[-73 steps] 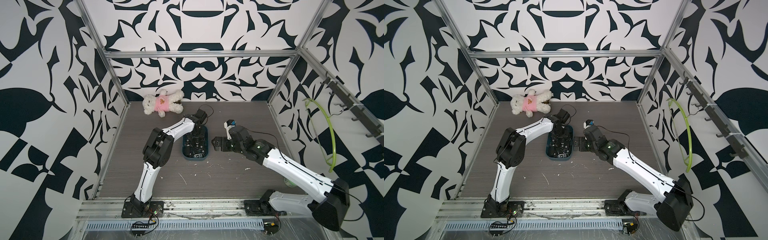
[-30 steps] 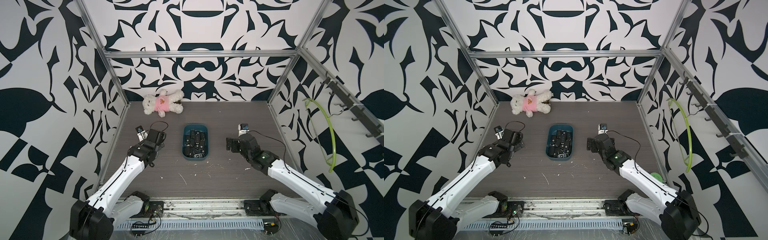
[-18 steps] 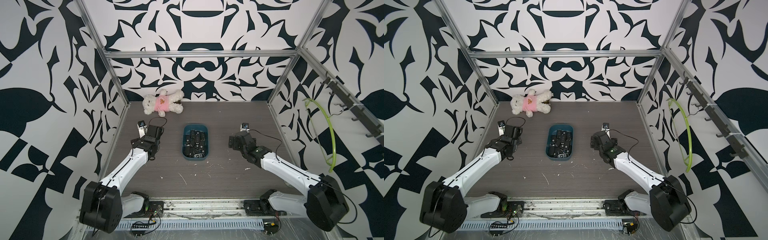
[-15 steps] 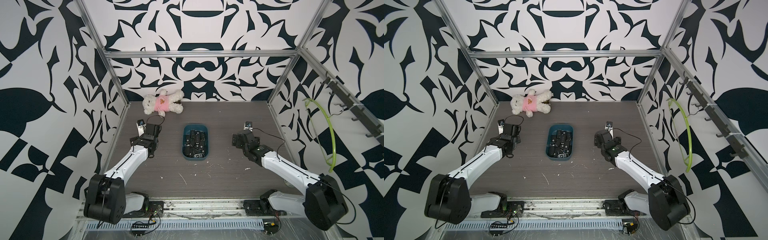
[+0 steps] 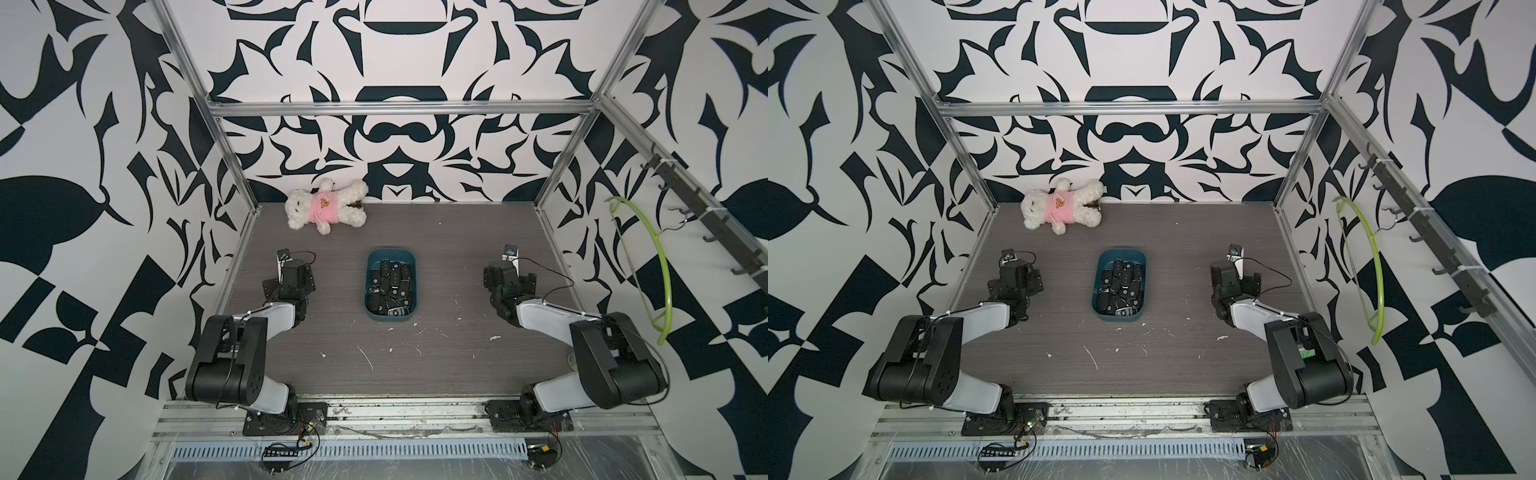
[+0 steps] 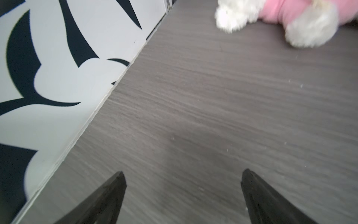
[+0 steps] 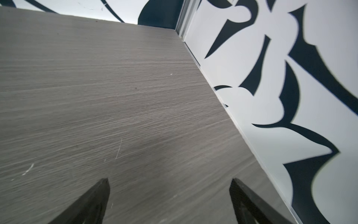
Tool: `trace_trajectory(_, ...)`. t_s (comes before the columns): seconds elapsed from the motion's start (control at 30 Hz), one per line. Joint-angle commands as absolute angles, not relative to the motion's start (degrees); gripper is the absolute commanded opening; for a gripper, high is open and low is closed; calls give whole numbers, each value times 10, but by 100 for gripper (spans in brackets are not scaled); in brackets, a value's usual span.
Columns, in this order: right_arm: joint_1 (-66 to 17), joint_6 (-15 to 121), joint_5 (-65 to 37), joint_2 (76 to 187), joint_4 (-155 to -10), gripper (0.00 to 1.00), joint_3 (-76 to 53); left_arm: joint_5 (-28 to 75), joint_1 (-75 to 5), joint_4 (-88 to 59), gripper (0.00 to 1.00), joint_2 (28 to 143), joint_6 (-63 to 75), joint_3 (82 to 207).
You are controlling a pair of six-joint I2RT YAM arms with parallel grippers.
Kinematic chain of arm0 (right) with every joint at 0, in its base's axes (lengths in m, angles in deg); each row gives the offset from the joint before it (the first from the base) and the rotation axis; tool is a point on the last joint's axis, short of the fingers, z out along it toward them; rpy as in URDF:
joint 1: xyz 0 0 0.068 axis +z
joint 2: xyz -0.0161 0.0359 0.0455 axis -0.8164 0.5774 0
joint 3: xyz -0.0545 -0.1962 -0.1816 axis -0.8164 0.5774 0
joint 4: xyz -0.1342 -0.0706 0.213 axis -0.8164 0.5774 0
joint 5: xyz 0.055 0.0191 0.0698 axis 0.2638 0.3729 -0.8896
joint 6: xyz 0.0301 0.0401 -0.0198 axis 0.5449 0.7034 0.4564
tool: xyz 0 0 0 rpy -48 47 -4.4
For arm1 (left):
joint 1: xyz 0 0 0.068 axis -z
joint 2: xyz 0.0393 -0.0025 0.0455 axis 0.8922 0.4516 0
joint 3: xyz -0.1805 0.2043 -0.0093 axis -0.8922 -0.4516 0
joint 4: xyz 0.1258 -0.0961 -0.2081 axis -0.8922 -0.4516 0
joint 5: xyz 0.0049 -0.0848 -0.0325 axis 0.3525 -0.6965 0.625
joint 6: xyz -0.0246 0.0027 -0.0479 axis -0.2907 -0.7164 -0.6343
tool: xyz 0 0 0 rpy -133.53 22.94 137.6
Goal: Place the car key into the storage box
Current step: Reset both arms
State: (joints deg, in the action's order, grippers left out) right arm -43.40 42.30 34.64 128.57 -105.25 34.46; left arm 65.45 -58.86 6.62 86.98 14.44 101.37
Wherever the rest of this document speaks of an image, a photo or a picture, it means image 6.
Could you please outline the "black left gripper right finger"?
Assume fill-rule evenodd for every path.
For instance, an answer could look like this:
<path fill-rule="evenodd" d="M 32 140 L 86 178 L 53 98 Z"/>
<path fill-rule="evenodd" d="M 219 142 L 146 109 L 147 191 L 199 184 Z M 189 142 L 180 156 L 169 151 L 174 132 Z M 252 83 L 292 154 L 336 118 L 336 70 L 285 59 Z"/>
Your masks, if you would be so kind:
<path fill-rule="evenodd" d="M 253 224 L 316 224 L 250 169 L 242 173 L 241 189 Z"/>

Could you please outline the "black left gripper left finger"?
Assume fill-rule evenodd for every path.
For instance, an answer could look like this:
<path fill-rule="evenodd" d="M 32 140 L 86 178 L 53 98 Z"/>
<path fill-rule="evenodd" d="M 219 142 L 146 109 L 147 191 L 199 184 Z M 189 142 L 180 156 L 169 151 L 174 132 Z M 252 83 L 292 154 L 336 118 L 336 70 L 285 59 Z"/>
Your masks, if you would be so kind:
<path fill-rule="evenodd" d="M 126 188 L 124 173 L 116 172 L 56 224 L 116 224 Z"/>

